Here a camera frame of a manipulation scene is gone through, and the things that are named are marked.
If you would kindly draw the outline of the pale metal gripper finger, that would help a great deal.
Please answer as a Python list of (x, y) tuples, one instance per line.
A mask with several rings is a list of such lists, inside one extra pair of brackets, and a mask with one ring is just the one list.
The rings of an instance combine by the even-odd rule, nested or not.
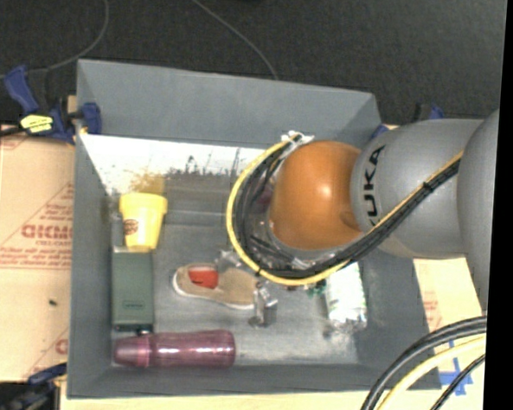
[(263, 304), (261, 325), (270, 327), (276, 323), (279, 301), (275, 298), (269, 299)]
[(253, 328), (260, 327), (263, 324), (265, 300), (262, 291), (261, 288), (253, 291), (253, 316), (247, 321)]

